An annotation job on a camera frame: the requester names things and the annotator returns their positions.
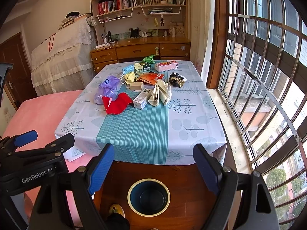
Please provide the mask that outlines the beige rectangular block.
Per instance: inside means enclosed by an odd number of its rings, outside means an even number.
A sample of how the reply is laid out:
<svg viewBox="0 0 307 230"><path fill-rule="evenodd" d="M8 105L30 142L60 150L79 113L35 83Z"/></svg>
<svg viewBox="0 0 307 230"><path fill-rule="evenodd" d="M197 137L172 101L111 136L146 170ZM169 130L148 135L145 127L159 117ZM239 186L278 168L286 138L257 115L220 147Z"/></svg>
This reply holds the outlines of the beige rectangular block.
<svg viewBox="0 0 307 230"><path fill-rule="evenodd" d="M133 91L142 91L144 89L144 84L141 81L133 82L129 85L129 89Z"/></svg>

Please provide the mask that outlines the pink snack box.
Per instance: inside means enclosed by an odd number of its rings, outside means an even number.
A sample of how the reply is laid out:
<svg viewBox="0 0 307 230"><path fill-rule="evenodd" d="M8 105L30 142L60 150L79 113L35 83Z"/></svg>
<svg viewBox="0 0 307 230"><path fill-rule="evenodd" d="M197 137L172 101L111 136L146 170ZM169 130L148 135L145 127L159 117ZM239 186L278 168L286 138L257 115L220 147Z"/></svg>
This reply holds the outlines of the pink snack box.
<svg viewBox="0 0 307 230"><path fill-rule="evenodd" d="M177 68L178 68L178 62L174 60L159 62L154 65L154 69L157 72L166 72Z"/></svg>

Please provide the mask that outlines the yellow paper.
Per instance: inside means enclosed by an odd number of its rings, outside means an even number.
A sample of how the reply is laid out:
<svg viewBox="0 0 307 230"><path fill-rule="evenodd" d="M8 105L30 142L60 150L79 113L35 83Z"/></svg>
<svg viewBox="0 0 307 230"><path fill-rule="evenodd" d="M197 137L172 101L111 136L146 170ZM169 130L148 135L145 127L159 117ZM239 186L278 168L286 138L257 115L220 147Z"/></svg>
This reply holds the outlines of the yellow paper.
<svg viewBox="0 0 307 230"><path fill-rule="evenodd" d="M123 74L123 76L121 78L121 83L130 85L130 84L134 83L135 78L136 78L136 76L135 76L134 72L129 72L129 73Z"/></svg>

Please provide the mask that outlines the red paper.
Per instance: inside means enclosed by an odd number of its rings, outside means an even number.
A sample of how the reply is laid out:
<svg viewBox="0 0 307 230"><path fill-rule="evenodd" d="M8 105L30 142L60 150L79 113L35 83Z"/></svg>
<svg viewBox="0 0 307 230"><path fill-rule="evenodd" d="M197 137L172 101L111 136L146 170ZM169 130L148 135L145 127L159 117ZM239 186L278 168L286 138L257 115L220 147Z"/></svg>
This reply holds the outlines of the red paper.
<svg viewBox="0 0 307 230"><path fill-rule="evenodd" d="M107 114L121 114L129 104L133 103L133 100L128 94L122 92L115 100L110 97L102 97L102 101Z"/></svg>

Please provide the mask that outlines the pale green small box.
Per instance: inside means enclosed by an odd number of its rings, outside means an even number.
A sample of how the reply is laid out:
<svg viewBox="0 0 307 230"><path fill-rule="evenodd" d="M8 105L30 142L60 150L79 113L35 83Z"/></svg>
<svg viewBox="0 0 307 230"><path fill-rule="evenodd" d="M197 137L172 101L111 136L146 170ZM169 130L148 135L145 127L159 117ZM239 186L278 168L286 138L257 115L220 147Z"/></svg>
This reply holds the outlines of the pale green small box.
<svg viewBox="0 0 307 230"><path fill-rule="evenodd" d="M140 63L135 63L134 64L134 72L136 73L136 74L140 74L140 73L142 73L144 71L144 68L143 68L143 65L142 64L140 64Z"/></svg>

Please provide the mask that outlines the green wrapper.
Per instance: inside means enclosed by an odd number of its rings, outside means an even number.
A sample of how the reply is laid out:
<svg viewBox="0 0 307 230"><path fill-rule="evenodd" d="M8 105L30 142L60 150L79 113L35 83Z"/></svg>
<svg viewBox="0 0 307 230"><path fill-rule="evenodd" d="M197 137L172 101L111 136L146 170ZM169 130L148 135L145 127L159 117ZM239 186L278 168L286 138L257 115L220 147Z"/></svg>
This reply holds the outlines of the green wrapper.
<svg viewBox="0 0 307 230"><path fill-rule="evenodd" d="M145 58L142 60L142 62L145 63L145 64L154 64L154 63L155 63L154 57L155 57L155 55L147 56L147 57L145 57Z"/></svg>

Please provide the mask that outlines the black gold wrapper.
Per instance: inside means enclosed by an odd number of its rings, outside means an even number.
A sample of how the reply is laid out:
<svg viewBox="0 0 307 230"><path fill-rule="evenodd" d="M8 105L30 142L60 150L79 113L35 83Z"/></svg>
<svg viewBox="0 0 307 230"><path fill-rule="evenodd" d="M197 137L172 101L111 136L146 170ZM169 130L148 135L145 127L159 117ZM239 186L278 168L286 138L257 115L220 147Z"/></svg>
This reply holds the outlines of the black gold wrapper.
<svg viewBox="0 0 307 230"><path fill-rule="evenodd" d="M169 77L169 83L173 87L181 88L185 83L187 79L178 73L172 73Z"/></svg>

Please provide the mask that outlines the blue face mask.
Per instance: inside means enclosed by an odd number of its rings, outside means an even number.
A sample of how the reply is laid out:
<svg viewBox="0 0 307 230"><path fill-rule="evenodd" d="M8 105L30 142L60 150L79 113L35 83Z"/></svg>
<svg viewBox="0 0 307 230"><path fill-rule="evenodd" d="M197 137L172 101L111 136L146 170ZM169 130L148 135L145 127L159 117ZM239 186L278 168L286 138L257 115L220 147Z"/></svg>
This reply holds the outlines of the blue face mask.
<svg viewBox="0 0 307 230"><path fill-rule="evenodd" d="M130 64L122 69L123 74L134 72L134 64Z"/></svg>

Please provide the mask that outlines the metal window grille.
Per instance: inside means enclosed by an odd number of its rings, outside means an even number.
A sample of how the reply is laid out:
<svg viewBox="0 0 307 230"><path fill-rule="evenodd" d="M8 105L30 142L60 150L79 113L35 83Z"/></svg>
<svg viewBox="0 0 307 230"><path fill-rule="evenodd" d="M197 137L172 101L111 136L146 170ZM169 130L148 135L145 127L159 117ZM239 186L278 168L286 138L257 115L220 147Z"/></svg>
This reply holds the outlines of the metal window grille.
<svg viewBox="0 0 307 230"><path fill-rule="evenodd" d="M306 19L291 0L227 0L218 91L280 229L306 229Z"/></svg>

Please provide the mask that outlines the orange snack packet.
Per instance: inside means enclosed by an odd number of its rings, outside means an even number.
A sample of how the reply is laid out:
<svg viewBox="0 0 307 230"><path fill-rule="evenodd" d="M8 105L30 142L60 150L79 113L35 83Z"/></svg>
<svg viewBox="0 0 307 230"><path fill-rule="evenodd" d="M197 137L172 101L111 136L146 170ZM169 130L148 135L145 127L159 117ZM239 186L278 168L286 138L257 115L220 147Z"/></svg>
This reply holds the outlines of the orange snack packet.
<svg viewBox="0 0 307 230"><path fill-rule="evenodd" d="M142 81L144 83L147 83L149 85L155 85L157 80L161 80L163 79L164 75L161 73L153 73L153 72L149 72L149 73L144 73L142 74L140 77L138 77L136 79L136 81Z"/></svg>

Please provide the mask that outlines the purple plastic bag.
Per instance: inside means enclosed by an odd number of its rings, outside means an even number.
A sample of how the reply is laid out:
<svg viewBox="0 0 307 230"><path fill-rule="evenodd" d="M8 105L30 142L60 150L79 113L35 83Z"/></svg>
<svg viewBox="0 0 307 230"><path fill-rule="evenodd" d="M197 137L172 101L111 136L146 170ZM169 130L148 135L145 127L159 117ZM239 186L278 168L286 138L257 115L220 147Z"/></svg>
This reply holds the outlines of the purple plastic bag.
<svg viewBox="0 0 307 230"><path fill-rule="evenodd" d="M103 97L115 99L119 83L119 78L113 75L108 76L102 83L98 85L94 96L94 102L96 104L103 104Z"/></svg>

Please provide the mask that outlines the white small carton box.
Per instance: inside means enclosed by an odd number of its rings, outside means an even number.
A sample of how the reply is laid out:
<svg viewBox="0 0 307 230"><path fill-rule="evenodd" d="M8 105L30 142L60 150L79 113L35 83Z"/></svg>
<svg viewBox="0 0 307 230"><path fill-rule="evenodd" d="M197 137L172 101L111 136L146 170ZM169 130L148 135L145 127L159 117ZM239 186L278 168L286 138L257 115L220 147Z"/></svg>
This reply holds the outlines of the white small carton box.
<svg viewBox="0 0 307 230"><path fill-rule="evenodd" d="M145 88L133 100L134 108L143 110L151 96L152 89Z"/></svg>

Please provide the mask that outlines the pink bed cover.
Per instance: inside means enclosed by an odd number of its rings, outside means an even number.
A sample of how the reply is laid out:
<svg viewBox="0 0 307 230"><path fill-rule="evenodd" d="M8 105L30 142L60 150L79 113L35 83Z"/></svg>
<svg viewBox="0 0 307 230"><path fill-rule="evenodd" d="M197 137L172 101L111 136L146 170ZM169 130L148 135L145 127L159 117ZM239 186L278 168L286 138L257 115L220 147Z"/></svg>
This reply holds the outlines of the pink bed cover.
<svg viewBox="0 0 307 230"><path fill-rule="evenodd" d="M37 140L22 147L21 150L46 146L55 140L54 132L57 126L81 92L82 90L60 92L24 101L8 124L3 136L20 135L35 130L38 134ZM92 156L85 154L72 162L66 161L69 172L75 171L79 166L87 165L91 158ZM31 200L29 206L26 206L28 216L30 216L39 189L40 187L37 187L26 192ZM72 192L67 192L67 199L74 224L81 226Z"/></svg>

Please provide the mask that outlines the brown wooden door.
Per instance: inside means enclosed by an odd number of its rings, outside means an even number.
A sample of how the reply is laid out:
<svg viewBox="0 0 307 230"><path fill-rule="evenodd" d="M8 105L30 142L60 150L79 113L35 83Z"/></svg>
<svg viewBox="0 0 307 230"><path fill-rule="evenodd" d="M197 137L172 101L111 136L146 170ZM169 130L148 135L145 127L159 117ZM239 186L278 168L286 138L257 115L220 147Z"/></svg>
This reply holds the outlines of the brown wooden door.
<svg viewBox="0 0 307 230"><path fill-rule="evenodd" d="M19 108L26 101L37 97L31 81L31 71L26 60L21 34L18 33L1 43L1 62L13 64L6 77L6 84Z"/></svg>

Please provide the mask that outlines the cream paper bag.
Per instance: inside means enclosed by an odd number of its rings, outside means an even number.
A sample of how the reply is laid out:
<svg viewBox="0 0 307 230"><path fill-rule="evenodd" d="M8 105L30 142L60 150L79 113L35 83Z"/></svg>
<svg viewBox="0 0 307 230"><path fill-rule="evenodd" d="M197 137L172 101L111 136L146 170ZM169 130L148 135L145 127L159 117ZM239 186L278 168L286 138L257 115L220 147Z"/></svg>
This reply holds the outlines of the cream paper bag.
<svg viewBox="0 0 307 230"><path fill-rule="evenodd" d="M161 101L162 104L166 106L171 100L171 97L171 86L163 80L157 80L154 89L151 91L151 96L148 99L148 102L152 106L158 106L159 101Z"/></svg>

